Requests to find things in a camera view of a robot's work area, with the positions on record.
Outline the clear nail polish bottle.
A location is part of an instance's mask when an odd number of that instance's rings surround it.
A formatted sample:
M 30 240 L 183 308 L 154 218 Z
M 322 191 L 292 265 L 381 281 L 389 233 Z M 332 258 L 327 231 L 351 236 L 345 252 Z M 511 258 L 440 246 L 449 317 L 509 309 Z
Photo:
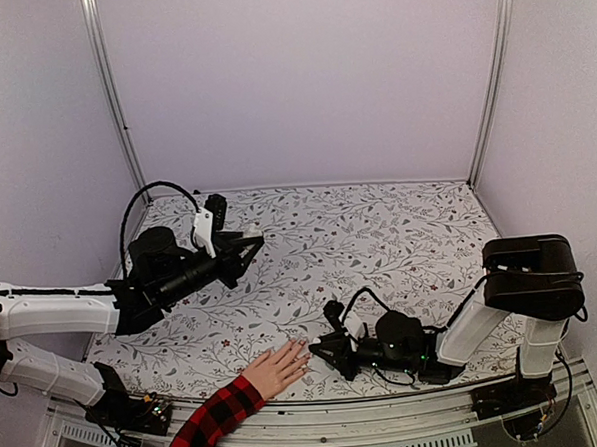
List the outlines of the clear nail polish bottle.
M 263 231 L 255 224 L 250 224 L 243 232 L 245 238 L 261 238 Z

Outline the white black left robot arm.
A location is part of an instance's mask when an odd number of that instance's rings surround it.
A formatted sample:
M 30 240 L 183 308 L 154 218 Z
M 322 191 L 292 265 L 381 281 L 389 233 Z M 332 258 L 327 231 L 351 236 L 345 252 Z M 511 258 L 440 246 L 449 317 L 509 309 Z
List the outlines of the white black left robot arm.
M 152 227 L 129 245 L 132 269 L 123 279 L 90 287 L 23 288 L 0 283 L 0 381 L 58 394 L 117 427 L 135 420 L 136 404 L 114 369 L 63 358 L 25 342 L 34 334 L 147 331 L 187 296 L 214 281 L 237 287 L 264 245 L 261 231 L 200 229 L 193 248 L 167 227 Z

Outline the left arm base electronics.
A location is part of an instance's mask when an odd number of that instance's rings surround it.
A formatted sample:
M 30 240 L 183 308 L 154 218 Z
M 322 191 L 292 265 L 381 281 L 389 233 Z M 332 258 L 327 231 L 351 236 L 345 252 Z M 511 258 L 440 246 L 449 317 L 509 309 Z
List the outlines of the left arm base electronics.
M 172 416 L 172 401 L 155 391 L 134 397 L 114 368 L 94 363 L 101 374 L 103 396 L 87 408 L 85 419 L 117 430 L 165 436 Z

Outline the red black plaid sleeve forearm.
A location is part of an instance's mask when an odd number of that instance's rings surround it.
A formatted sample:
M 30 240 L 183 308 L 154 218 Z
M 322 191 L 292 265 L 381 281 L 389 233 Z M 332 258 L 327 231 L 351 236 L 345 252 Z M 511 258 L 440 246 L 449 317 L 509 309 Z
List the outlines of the red black plaid sleeve forearm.
M 244 376 L 217 390 L 197 408 L 176 433 L 169 447 L 215 447 L 247 417 L 265 404 Z

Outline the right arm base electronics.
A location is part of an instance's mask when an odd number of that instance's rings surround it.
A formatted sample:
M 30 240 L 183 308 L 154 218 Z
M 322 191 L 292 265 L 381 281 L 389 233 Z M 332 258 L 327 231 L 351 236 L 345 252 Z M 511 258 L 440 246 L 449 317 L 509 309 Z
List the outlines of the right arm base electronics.
M 485 420 L 530 408 L 528 413 L 503 422 L 503 428 L 511 438 L 530 441 L 544 431 L 555 410 L 556 396 L 552 374 L 527 379 L 517 373 L 512 379 L 472 390 L 471 410 L 480 420 Z

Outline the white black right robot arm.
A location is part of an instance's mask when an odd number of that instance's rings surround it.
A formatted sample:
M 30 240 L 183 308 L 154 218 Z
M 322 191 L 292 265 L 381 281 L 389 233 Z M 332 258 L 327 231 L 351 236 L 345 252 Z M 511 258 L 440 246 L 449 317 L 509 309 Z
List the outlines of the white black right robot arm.
M 493 239 L 482 250 L 483 274 L 443 326 L 428 326 L 390 307 L 368 333 L 352 303 L 323 308 L 332 332 L 310 344 L 344 379 L 363 367 L 401 372 L 418 381 L 445 385 L 463 373 L 478 348 L 511 314 L 525 317 L 518 347 L 518 375 L 504 388 L 513 408 L 525 408 L 543 391 L 568 320 L 583 310 L 584 275 L 568 240 L 557 234 Z

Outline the person's left hand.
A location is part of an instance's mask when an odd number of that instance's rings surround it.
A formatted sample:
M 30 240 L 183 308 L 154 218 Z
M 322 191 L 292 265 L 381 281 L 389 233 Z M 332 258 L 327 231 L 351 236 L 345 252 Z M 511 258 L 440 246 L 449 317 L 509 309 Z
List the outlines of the person's left hand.
M 310 354 L 305 340 L 289 340 L 282 348 L 266 350 L 241 375 L 252 384 L 264 401 L 275 398 L 309 371 Z

